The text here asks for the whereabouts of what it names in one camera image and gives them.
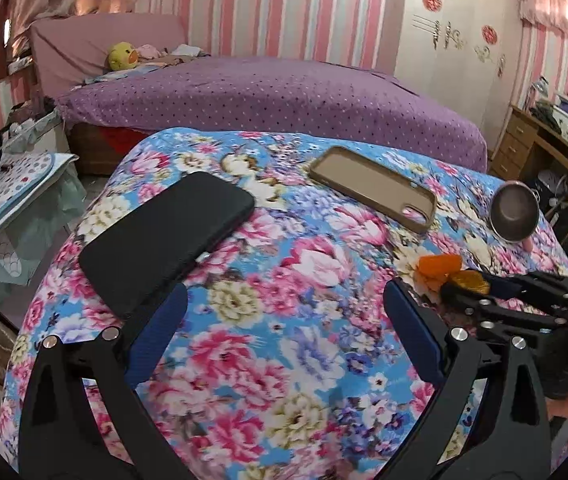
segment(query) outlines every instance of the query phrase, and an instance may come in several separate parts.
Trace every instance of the blue gripper pad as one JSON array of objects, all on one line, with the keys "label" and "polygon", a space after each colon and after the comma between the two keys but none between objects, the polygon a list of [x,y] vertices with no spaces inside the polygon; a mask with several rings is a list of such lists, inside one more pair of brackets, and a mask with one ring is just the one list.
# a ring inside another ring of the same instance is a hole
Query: blue gripper pad
[{"label": "blue gripper pad", "polygon": [[390,281],[386,284],[384,310],[420,378],[437,388],[444,382],[442,349],[417,314],[416,308],[424,307],[407,297],[397,283]]},{"label": "blue gripper pad", "polygon": [[131,388],[149,380],[184,319],[188,304],[186,287],[183,283],[178,283],[139,333],[130,347],[125,374],[126,382]]}]

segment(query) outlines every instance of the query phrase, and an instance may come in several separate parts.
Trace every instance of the stuffed toy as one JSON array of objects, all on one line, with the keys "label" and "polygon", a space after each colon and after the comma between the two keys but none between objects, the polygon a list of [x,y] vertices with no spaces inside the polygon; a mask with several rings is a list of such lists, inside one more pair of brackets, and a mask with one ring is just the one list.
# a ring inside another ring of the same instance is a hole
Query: stuffed toy
[{"label": "stuffed toy", "polygon": [[138,51],[133,45],[122,41],[109,50],[109,66],[111,70],[127,70],[138,65]]}]

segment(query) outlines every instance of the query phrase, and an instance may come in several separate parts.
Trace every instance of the metal bowl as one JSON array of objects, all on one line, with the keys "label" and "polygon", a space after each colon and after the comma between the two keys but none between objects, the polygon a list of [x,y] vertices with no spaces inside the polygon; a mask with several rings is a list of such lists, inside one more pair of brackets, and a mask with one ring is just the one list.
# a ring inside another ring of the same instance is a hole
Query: metal bowl
[{"label": "metal bowl", "polygon": [[526,240],[539,222],[539,204],[535,194],[523,182],[504,182],[493,195],[489,219],[493,231],[505,242]]}]

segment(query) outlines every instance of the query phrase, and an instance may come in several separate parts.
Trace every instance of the polka dot fabric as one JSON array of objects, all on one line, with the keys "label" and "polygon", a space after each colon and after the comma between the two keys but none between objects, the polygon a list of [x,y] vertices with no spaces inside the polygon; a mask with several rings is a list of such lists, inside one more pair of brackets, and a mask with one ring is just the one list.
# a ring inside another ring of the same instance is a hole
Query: polka dot fabric
[{"label": "polka dot fabric", "polygon": [[71,124],[306,133],[486,171],[486,142],[469,120],[391,76],[315,61],[209,57],[85,86],[58,106]]}]

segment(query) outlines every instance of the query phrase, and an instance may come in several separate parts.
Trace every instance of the wooden desk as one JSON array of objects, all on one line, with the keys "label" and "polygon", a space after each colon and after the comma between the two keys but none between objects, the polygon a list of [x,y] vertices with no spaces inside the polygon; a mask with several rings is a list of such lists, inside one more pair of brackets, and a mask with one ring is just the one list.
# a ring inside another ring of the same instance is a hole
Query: wooden desk
[{"label": "wooden desk", "polygon": [[523,110],[516,106],[512,110],[489,173],[504,180],[526,182],[557,164],[568,172],[568,142]]}]

